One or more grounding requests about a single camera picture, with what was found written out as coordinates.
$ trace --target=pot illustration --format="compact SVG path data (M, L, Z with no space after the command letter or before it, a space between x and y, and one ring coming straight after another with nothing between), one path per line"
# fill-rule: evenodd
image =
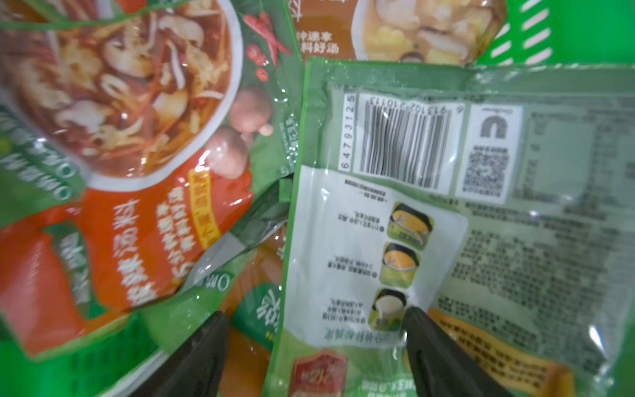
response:
M386 233L390 238L423 250L433 229L434 219L403 203L397 203L392 210Z
M384 247L379 281L383 285L408 288L415 279L421 257L408 247L388 243Z
M398 331L405 311L406 294L382 288L375 296L368 325L378 331Z

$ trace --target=soup image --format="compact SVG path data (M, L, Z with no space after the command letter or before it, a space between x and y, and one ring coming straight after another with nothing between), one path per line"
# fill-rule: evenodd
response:
M93 173L144 177L196 140L185 160L216 130L239 82L232 58L241 54L232 54L220 3L196 0L68 30L4 31L11 94L43 135Z
M507 18L504 0L360 0L351 29L358 59L464 65Z
M410 248L388 243L384 247L379 281L384 285L408 288L412 285L420 261L419 254Z
M388 222L387 234L422 250L428 244L433 228L434 219L403 203L397 203Z
M375 296L368 324L380 331L398 331L405 312L406 294L383 288Z

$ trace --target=food package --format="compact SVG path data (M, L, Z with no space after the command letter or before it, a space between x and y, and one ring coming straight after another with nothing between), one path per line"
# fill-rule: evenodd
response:
M31 356L91 333L78 314L88 302L125 313L175 293L293 171L292 32L286 3L256 0L0 23L0 244L20 247L0 313ZM46 293L31 283L49 276ZM54 319L67 311L73 321Z
M507 19L505 0L290 0L300 50L342 60L465 65Z
M514 395L606 395L635 320L634 76L310 58L264 396L416 396L409 307Z
M216 310L230 318L222 397L260 396L269 367L279 321L289 209L288 203L276 202L277 189L272 190L242 224L212 246L218 255L205 253L177 296L142 310L150 334L167 353ZM225 254L230 260L218 267L218 258Z

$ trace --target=transparent plastic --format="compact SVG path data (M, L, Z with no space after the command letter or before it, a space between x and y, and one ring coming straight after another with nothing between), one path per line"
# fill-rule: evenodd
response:
M634 98L629 67L310 58L264 395L415 396L409 306L517 395L631 395Z

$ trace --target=orange label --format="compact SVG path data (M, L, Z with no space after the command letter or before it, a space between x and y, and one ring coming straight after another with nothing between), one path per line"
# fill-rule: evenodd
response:
M346 387L348 359L330 350L295 360L290 397L341 397Z
M351 41L351 24L357 0L291 0L289 10L295 22L300 51L331 59L356 59Z
M574 397L566 366L523 353L464 321L430 309L428 315L498 383L534 397Z
M203 250L206 250L221 236L216 218L211 210L211 178L207 171L190 170L187 174L190 183L190 207Z
M77 226L104 306L124 310L174 293L200 255L250 207L249 171L232 180L196 172L203 152L140 191L87 189Z

